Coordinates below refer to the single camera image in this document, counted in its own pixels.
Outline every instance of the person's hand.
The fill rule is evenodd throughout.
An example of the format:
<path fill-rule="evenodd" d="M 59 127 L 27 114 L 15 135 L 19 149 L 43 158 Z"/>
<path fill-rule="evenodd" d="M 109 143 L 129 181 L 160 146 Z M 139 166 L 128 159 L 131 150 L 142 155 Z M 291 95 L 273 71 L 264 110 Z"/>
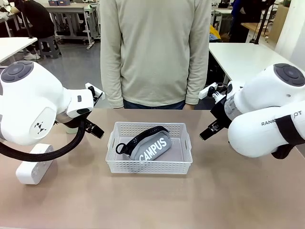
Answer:
<path fill-rule="evenodd" d="M 195 105 L 185 104 L 183 110 L 193 110 Z"/>

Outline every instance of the blue box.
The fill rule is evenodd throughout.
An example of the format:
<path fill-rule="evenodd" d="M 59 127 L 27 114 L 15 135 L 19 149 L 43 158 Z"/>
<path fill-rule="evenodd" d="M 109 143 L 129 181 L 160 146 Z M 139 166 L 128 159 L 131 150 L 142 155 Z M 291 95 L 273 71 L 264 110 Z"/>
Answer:
<path fill-rule="evenodd" d="M 49 5 L 50 6 L 58 6 L 58 1 L 57 0 L 49 0 Z"/>
<path fill-rule="evenodd" d="M 59 6 L 68 6 L 70 5 L 70 0 L 58 0 Z"/>

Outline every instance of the white robotic arm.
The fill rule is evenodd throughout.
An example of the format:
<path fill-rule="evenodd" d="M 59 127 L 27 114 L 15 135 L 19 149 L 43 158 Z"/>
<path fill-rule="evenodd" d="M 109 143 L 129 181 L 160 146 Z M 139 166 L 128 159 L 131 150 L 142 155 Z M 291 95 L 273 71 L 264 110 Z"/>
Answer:
<path fill-rule="evenodd" d="M 93 86 L 68 90 L 49 71 L 30 61 L 18 61 L 8 66 L 0 75 L 0 83 L 3 87 L 3 96 L 0 96 L 1 139 L 18 145 L 32 145 L 43 139 L 54 123 L 80 127 L 78 141 L 84 131 L 102 137 L 103 131 L 86 119 L 94 107 L 94 100 L 103 95 Z M 7 147 L 0 145 L 0 153 L 10 156 L 6 150 Z M 19 155 L 17 159 L 27 160 Z"/>
<path fill-rule="evenodd" d="M 214 88 L 209 87 L 210 94 L 219 97 Z M 249 157 L 273 153 L 282 159 L 295 145 L 305 143 L 304 105 L 303 73 L 288 64 L 276 64 L 244 86 L 230 82 L 227 95 L 211 110 L 217 120 L 201 137 L 207 140 L 228 128 L 229 142 L 238 153 Z"/>

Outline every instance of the person in black clothing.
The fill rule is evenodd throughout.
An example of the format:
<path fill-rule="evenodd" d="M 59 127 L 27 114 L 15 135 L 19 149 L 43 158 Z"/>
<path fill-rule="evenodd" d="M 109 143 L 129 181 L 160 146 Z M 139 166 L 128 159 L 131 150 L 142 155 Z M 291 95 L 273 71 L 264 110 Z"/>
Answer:
<path fill-rule="evenodd" d="M 46 38 L 54 35 L 54 24 L 50 18 L 48 11 L 38 2 L 33 0 L 16 0 L 15 7 L 11 8 L 11 13 L 20 13 L 22 11 L 23 16 L 26 16 L 30 24 L 30 33 L 36 38 Z M 20 29 L 16 32 L 16 37 L 28 37 L 26 29 Z M 30 52 L 27 54 L 25 60 L 40 59 L 40 56 L 36 54 L 32 46 L 28 46 L 27 50 Z"/>
<path fill-rule="evenodd" d="M 241 23 L 259 23 L 262 10 L 267 7 L 267 1 L 262 0 L 235 0 L 233 2 L 233 21 L 230 31 L 231 43 L 245 43 L 249 30 Z"/>

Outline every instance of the white plastic basket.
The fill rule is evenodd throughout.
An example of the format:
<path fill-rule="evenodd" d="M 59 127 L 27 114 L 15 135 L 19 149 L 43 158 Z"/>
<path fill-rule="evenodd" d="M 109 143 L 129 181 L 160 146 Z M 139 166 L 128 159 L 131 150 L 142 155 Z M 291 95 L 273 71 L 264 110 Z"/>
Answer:
<path fill-rule="evenodd" d="M 128 143 L 144 130 L 158 125 L 170 131 L 173 144 L 154 161 L 132 161 L 127 155 L 115 152 L 119 143 Z M 109 138 L 106 162 L 112 173 L 187 174 L 193 162 L 191 149 L 190 136 L 184 123 L 116 122 Z"/>

